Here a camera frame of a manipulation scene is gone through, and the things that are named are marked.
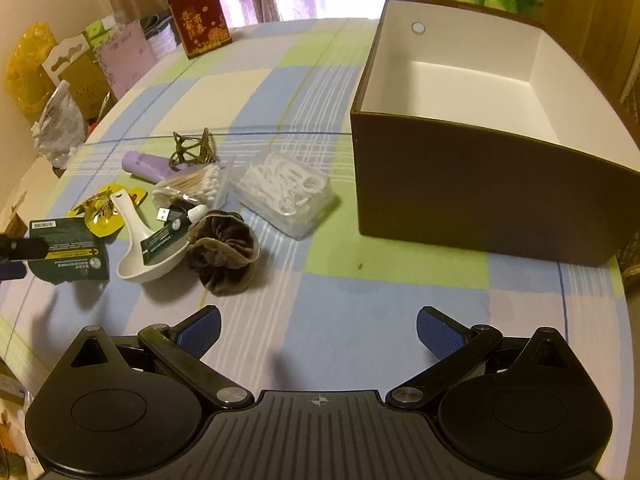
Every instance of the gold wire ornament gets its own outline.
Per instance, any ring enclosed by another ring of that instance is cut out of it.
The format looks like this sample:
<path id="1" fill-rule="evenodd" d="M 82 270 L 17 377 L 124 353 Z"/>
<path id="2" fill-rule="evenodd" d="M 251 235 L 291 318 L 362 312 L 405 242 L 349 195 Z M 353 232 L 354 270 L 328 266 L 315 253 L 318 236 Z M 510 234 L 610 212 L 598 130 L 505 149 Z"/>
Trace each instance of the gold wire ornament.
<path id="1" fill-rule="evenodd" d="M 205 128 L 200 139 L 185 137 L 174 132 L 175 151 L 169 159 L 169 167 L 175 168 L 185 162 L 191 164 L 209 164 L 216 160 L 216 141 L 209 129 Z M 198 154 L 192 150 L 199 149 Z"/>

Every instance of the green packaging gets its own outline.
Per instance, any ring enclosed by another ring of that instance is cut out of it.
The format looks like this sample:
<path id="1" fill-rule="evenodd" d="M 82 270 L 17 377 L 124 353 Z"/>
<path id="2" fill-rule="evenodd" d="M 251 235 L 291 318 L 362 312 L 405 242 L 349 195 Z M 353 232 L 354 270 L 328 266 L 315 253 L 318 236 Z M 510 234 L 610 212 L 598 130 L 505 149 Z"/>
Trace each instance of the green packaging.
<path id="1" fill-rule="evenodd" d="M 31 272 L 41 280 L 57 285 L 109 279 L 104 243 L 87 229 L 83 218 L 32 220 L 29 232 L 49 244 L 46 258 L 28 261 Z"/>
<path id="2" fill-rule="evenodd" d="M 484 0 L 484 4 L 494 9 L 518 12 L 518 3 L 516 0 Z"/>
<path id="3" fill-rule="evenodd" d="M 171 256 L 175 252 L 173 245 L 180 242 L 187 234 L 190 225 L 203 218 L 207 212 L 207 206 L 198 205 L 153 233 L 149 238 L 142 240 L 140 242 L 142 262 L 149 266 L 155 265 Z"/>

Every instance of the crosshair mark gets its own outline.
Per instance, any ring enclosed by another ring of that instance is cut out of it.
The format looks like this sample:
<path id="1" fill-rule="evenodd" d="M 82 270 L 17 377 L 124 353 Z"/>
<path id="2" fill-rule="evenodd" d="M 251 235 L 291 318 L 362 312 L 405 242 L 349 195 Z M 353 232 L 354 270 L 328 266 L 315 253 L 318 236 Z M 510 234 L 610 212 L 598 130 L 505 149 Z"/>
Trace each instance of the crosshair mark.
<path id="1" fill-rule="evenodd" d="M 313 399 L 311 399 L 309 402 L 312 402 L 316 406 L 320 407 L 320 406 L 324 406 L 326 403 L 331 401 L 326 397 L 323 397 L 322 395 L 318 395 L 317 397 L 314 397 Z"/>

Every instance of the green label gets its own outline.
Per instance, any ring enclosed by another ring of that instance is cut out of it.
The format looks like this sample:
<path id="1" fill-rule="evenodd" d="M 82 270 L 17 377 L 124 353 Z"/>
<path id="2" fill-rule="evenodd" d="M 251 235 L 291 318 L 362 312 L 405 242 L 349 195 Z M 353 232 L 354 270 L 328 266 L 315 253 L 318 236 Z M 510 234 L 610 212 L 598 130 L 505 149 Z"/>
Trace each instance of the green label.
<path id="1" fill-rule="evenodd" d="M 153 233 L 149 238 L 142 240 L 140 247 L 142 248 L 143 263 L 145 265 L 155 265 L 171 256 L 174 253 L 172 246 L 187 234 L 190 225 L 191 221 L 187 213 L 184 213 L 170 224 Z"/>

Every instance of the screw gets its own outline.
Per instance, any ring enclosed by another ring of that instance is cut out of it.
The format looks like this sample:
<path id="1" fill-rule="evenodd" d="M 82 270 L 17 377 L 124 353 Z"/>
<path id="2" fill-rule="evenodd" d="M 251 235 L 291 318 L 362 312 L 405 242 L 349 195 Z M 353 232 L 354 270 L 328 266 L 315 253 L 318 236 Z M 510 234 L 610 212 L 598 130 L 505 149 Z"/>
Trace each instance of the screw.
<path id="1" fill-rule="evenodd" d="M 422 392 L 418 388 L 403 386 L 402 388 L 393 390 L 391 396 L 398 402 L 409 404 L 411 402 L 418 402 L 422 398 Z"/>
<path id="2" fill-rule="evenodd" d="M 245 400 L 247 395 L 248 394 L 244 388 L 237 388 L 235 386 L 222 388 L 216 394 L 216 396 L 225 404 L 233 404 L 235 402 Z"/>

